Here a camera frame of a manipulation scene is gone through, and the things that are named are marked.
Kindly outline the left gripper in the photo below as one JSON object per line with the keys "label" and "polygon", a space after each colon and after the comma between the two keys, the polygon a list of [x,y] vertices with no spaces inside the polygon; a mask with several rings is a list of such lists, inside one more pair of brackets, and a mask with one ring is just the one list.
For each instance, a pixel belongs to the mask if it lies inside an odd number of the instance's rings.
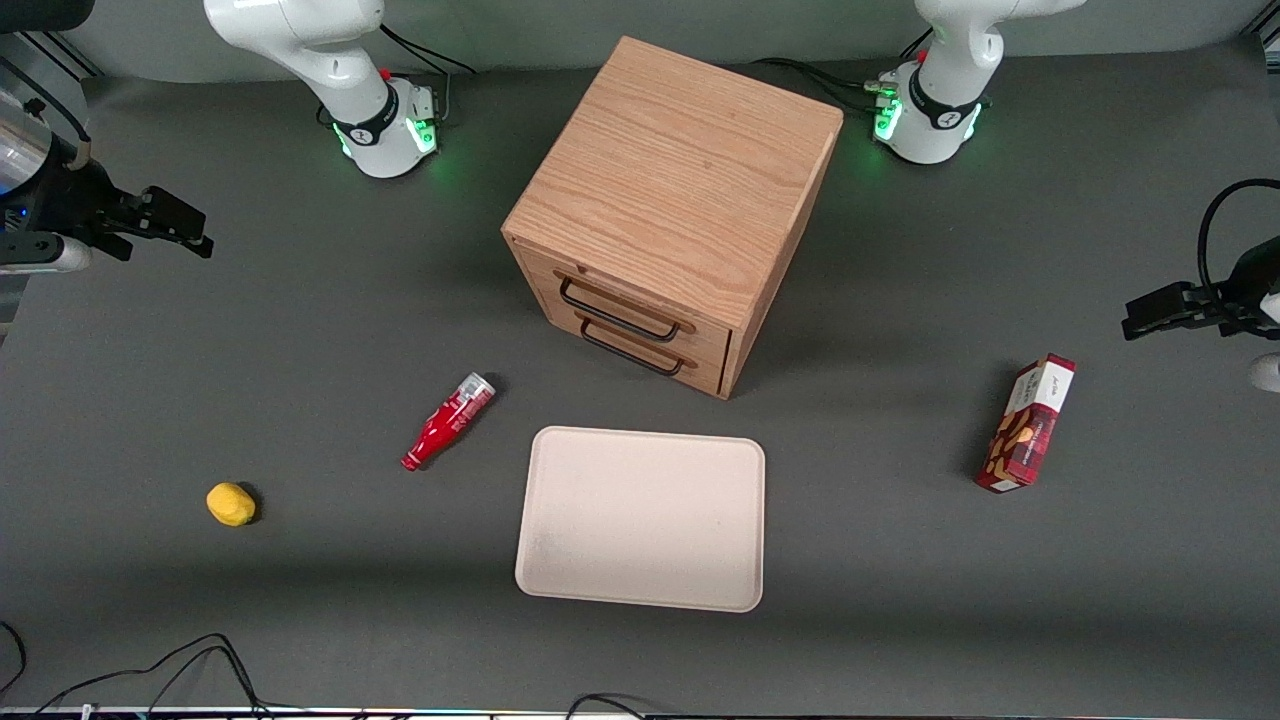
{"label": "left gripper", "polygon": [[[1272,237],[1248,251],[1235,263],[1225,281],[1210,278],[1208,241],[1201,238],[1196,247],[1196,268],[1204,291],[1203,316],[1216,325],[1222,337],[1251,334],[1276,340],[1279,238]],[[1201,325],[1201,287],[1190,282],[1172,282],[1125,305],[1121,320],[1125,341],[1179,328]]]}

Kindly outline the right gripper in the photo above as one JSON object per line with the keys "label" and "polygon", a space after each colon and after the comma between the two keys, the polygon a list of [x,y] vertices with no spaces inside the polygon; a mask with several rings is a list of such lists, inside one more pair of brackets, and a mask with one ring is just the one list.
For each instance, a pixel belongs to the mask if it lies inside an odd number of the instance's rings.
{"label": "right gripper", "polygon": [[91,264],[95,251],[128,263],[132,240],[165,241],[210,259],[205,224],[202,211],[159,186],[143,195],[119,190],[93,161],[69,170],[51,160],[18,186],[19,264]]}

